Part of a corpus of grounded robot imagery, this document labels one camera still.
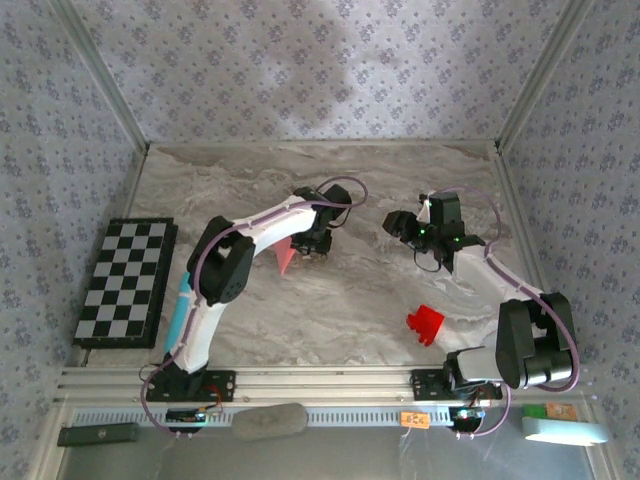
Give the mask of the black flat bar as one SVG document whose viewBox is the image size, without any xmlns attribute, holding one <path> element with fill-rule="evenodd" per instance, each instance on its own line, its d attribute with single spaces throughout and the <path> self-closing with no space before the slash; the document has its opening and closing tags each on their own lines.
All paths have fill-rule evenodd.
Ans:
<svg viewBox="0 0 640 480">
<path fill-rule="evenodd" d="M 65 427 L 59 432 L 57 446 L 70 448 L 135 442 L 139 430 L 137 423 Z"/>
</svg>

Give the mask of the light blue tube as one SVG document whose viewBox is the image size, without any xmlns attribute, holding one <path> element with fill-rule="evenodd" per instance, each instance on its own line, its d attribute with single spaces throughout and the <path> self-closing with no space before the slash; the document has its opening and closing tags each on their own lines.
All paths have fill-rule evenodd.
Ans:
<svg viewBox="0 0 640 480">
<path fill-rule="evenodd" d="M 189 313 L 189 305 L 192 293 L 189 280 L 190 273 L 186 271 L 180 281 L 177 300 L 169 325 L 167 338 L 164 344 L 164 350 L 166 354 L 170 354 L 172 352 L 172 349 L 178 344 L 182 335 L 182 329 Z"/>
</svg>

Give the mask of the pink cloth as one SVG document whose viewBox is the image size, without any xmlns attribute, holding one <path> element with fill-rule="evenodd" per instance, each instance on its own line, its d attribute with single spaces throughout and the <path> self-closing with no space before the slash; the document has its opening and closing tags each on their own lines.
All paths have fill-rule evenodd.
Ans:
<svg viewBox="0 0 640 480">
<path fill-rule="evenodd" d="M 276 254 L 279 273 L 281 276 L 283 276 L 293 256 L 296 253 L 296 250 L 292 246 L 292 238 L 290 236 L 287 236 L 277 241 L 272 246 L 272 248 Z"/>
</svg>

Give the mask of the wide aluminium base rail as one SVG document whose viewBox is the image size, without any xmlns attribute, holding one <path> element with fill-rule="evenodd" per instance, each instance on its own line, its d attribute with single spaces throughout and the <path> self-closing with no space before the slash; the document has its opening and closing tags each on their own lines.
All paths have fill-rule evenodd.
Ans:
<svg viewBox="0 0 640 480">
<path fill-rule="evenodd" d="M 236 372 L 232 402 L 226 407 L 267 406 L 297 402 L 319 406 L 467 405 L 462 400 L 416 401 L 409 382 L 414 369 L 432 366 L 219 367 Z M 139 406 L 148 368 L 66 368 L 53 396 L 56 404 L 73 406 Z M 495 407 L 501 400 L 480 400 Z"/>
</svg>

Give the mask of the aluminium side rail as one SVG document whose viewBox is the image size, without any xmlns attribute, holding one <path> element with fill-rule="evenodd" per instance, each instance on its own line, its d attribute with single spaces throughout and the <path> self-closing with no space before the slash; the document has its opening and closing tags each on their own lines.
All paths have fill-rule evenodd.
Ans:
<svg viewBox="0 0 640 480">
<path fill-rule="evenodd" d="M 553 289 L 546 278 L 524 204 L 509 165 L 502 157 L 495 143 L 491 143 L 489 152 L 494 163 L 496 182 L 499 185 L 501 198 L 507 211 L 512 236 L 524 269 L 523 277 L 530 284 L 539 287 L 541 290 L 547 293 L 552 292 Z"/>
<path fill-rule="evenodd" d="M 126 200 L 120 214 L 122 218 L 128 218 L 130 216 L 132 205 L 136 196 L 136 191 L 144 169 L 144 164 L 148 157 L 149 149 L 150 145 L 146 144 L 141 150 L 135 152 L 133 173 L 130 175 L 130 179 L 128 180 Z"/>
</svg>

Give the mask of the thin aluminium edge strip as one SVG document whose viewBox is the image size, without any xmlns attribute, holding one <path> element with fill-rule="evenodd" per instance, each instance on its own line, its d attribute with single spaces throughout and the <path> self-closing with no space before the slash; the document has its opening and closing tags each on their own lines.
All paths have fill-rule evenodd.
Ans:
<svg viewBox="0 0 640 480">
<path fill-rule="evenodd" d="M 223 147 L 342 147 L 342 146 L 443 146 L 447 148 L 487 153 L 496 150 L 491 139 L 319 139 L 319 140 L 257 140 L 209 142 L 151 142 L 155 148 L 223 148 Z"/>
</svg>

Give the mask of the red toy block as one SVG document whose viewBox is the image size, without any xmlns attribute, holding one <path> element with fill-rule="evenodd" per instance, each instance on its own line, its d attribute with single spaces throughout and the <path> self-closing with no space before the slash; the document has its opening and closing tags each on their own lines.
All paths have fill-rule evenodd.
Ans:
<svg viewBox="0 0 640 480">
<path fill-rule="evenodd" d="M 424 346 L 434 343 L 445 316 L 427 305 L 421 305 L 414 313 L 407 315 L 406 323 L 410 330 L 418 335 L 418 341 Z"/>
</svg>

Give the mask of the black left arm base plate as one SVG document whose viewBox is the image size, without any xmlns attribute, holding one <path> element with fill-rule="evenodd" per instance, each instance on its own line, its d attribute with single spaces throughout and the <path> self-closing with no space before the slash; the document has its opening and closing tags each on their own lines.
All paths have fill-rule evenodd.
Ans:
<svg viewBox="0 0 640 480">
<path fill-rule="evenodd" d="M 232 402 L 236 387 L 233 370 L 200 369 L 195 373 L 166 369 L 150 382 L 145 399 L 166 403 L 216 403 Z"/>
</svg>

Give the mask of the white oblong case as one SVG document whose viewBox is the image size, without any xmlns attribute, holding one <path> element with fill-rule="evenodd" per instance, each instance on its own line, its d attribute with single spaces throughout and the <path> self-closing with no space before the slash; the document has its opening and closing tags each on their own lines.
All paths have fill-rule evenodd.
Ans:
<svg viewBox="0 0 640 480">
<path fill-rule="evenodd" d="M 608 430 L 597 423 L 523 417 L 524 438 L 530 441 L 590 447 L 609 441 Z"/>
</svg>

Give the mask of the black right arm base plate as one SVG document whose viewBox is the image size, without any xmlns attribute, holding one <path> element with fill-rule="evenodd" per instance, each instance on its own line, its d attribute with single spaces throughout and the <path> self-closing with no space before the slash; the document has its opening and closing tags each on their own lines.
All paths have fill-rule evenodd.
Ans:
<svg viewBox="0 0 640 480">
<path fill-rule="evenodd" d="M 458 382 L 444 369 L 414 369 L 409 379 L 416 401 L 426 400 L 501 400 L 502 390 L 490 382 Z"/>
</svg>

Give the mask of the black and white checkerboard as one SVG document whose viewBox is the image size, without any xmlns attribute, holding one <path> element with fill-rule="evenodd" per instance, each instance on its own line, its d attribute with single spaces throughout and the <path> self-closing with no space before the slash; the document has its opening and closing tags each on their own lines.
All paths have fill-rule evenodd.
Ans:
<svg viewBox="0 0 640 480">
<path fill-rule="evenodd" d="M 80 312 L 75 346 L 155 346 L 177 233 L 172 218 L 109 222 Z"/>
</svg>

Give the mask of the grey foam pad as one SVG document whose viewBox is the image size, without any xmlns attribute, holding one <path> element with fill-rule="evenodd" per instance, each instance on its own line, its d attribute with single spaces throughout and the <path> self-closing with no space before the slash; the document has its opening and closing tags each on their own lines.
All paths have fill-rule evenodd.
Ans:
<svg viewBox="0 0 640 480">
<path fill-rule="evenodd" d="M 287 403 L 243 410 L 233 416 L 231 429 L 237 439 L 257 441 L 297 435 L 307 425 L 305 407 Z"/>
</svg>

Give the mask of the aluminium frame post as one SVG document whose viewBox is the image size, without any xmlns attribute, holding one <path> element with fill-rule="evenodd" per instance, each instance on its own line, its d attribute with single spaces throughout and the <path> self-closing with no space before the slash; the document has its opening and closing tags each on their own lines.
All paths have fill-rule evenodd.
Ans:
<svg viewBox="0 0 640 480">
<path fill-rule="evenodd" d="M 496 138 L 500 155 L 506 155 L 513 147 L 595 1 L 567 0 Z"/>
<path fill-rule="evenodd" d="M 47 0 L 47 2 L 135 151 L 145 155 L 149 143 L 72 1 Z"/>
</svg>

